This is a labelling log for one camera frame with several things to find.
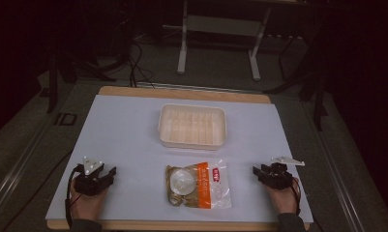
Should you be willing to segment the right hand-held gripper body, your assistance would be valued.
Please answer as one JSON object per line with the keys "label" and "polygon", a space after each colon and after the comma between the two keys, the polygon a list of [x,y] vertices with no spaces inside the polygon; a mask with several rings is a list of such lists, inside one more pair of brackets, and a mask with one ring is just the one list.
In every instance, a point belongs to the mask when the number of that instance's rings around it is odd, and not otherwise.
{"label": "right hand-held gripper body", "polygon": [[305,163],[300,160],[292,159],[289,157],[272,158],[270,166],[273,171],[268,174],[268,181],[266,186],[272,189],[286,189],[292,186],[293,176],[287,171],[288,165],[304,166]]}

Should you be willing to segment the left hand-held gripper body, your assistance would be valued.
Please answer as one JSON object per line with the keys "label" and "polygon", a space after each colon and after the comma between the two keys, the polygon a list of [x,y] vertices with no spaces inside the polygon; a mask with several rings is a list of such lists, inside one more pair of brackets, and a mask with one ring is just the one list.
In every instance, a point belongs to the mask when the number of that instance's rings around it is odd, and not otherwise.
{"label": "left hand-held gripper body", "polygon": [[104,190],[100,174],[104,164],[100,160],[84,157],[79,166],[79,175],[75,178],[75,191],[87,196],[95,196]]}

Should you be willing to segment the clear and orange snack packet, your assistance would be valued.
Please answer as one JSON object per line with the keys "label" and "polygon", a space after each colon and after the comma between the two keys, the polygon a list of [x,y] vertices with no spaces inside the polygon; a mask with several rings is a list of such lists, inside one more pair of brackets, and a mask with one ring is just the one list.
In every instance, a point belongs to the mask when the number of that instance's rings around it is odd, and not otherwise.
{"label": "clear and orange snack packet", "polygon": [[228,209],[231,207],[227,166],[222,159],[213,159],[185,167],[165,169],[168,202],[175,207]]}

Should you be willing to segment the white plastic tray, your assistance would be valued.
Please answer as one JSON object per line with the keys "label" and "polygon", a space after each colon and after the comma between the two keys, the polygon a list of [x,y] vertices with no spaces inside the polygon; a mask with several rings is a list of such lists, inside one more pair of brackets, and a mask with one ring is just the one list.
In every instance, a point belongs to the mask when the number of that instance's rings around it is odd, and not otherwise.
{"label": "white plastic tray", "polygon": [[216,151],[227,138],[225,112],[218,107],[165,104],[158,131],[165,147]]}

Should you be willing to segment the person's right hand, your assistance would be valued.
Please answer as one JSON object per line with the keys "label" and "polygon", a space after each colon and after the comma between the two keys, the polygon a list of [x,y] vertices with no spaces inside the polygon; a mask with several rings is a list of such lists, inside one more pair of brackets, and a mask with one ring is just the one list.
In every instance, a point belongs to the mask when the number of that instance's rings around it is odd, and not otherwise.
{"label": "person's right hand", "polygon": [[273,206],[278,214],[298,214],[301,193],[299,189],[299,180],[297,178],[292,180],[292,186],[290,188],[265,188],[269,192]]}

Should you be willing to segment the person's left hand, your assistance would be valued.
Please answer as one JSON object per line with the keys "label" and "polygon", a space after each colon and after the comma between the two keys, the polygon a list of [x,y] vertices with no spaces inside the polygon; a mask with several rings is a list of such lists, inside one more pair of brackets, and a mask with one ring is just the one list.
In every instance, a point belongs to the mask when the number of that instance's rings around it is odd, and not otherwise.
{"label": "person's left hand", "polygon": [[104,200],[108,189],[100,194],[88,196],[75,190],[75,181],[71,183],[70,212],[72,219],[88,219],[97,221],[103,210]]}

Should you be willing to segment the white table mat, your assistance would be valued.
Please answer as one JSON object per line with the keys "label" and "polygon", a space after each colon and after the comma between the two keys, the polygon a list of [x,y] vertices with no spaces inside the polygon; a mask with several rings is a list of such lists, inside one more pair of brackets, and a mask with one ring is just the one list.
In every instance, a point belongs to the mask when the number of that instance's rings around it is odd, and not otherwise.
{"label": "white table mat", "polygon": [[[165,99],[97,96],[66,169],[84,157],[117,170],[104,204],[104,219],[148,221],[274,222],[269,194],[252,169],[290,156],[278,110],[273,104],[220,101],[227,137],[217,151],[167,148],[158,124]],[[167,166],[223,160],[231,206],[228,209],[174,207],[166,196]]]}

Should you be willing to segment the black metal stand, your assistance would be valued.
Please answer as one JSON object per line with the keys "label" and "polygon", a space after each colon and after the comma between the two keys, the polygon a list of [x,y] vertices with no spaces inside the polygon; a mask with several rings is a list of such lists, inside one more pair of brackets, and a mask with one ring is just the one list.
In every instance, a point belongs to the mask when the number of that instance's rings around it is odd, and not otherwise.
{"label": "black metal stand", "polygon": [[125,63],[123,56],[116,62],[97,67],[93,66],[69,51],[54,50],[51,52],[48,61],[48,87],[44,88],[42,95],[48,98],[47,113],[51,113],[58,103],[58,81],[57,74],[60,73],[69,83],[76,82],[75,69],[83,70],[102,81],[114,81],[105,72],[119,68]]}
{"label": "black metal stand", "polygon": [[321,117],[327,114],[323,106],[323,99],[328,71],[328,52],[323,45],[323,36],[317,33],[308,43],[308,48],[299,66],[285,83],[273,89],[264,90],[264,93],[278,94],[290,87],[302,84],[298,98],[302,102],[308,102],[314,98],[313,122],[315,127],[322,131]]}

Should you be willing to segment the aluminium rail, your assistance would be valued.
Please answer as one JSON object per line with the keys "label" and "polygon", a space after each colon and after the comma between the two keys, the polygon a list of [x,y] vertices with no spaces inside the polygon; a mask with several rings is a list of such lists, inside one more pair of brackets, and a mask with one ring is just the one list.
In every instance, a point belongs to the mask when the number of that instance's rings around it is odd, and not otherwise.
{"label": "aluminium rail", "polygon": [[318,147],[318,154],[308,158],[308,163],[317,164],[324,177],[323,181],[313,178],[306,183],[316,228],[324,232],[365,232],[352,190],[357,148],[350,132],[332,101],[325,101],[321,130],[313,122],[313,104],[308,101],[301,106]]}
{"label": "aluminium rail", "polygon": [[60,107],[50,113],[23,109],[0,130],[0,213],[18,185],[34,151],[59,118]]}

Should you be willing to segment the black floor bracket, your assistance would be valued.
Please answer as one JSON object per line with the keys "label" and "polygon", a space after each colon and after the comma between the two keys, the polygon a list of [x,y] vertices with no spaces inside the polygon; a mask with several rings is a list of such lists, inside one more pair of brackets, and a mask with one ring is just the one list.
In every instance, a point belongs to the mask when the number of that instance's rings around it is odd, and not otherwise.
{"label": "black floor bracket", "polygon": [[72,113],[59,113],[55,119],[54,126],[73,126],[76,122],[77,115]]}

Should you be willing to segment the white metal table frame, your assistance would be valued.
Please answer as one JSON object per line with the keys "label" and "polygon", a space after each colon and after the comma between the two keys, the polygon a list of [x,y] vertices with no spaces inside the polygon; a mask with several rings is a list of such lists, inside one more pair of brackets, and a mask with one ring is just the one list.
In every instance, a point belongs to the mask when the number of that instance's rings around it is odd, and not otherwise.
{"label": "white metal table frame", "polygon": [[259,67],[256,60],[256,54],[258,53],[259,46],[261,44],[264,32],[267,26],[268,19],[271,14],[271,7],[268,7],[262,13],[262,19],[260,21],[223,18],[204,16],[188,13],[188,0],[183,1],[183,15],[182,15],[182,39],[181,48],[179,52],[177,72],[179,74],[185,73],[186,61],[187,61],[187,35],[189,31],[227,34],[235,36],[248,36],[254,37],[255,43],[252,49],[248,50],[248,57],[250,61],[251,71],[254,81],[261,79],[259,73]]}

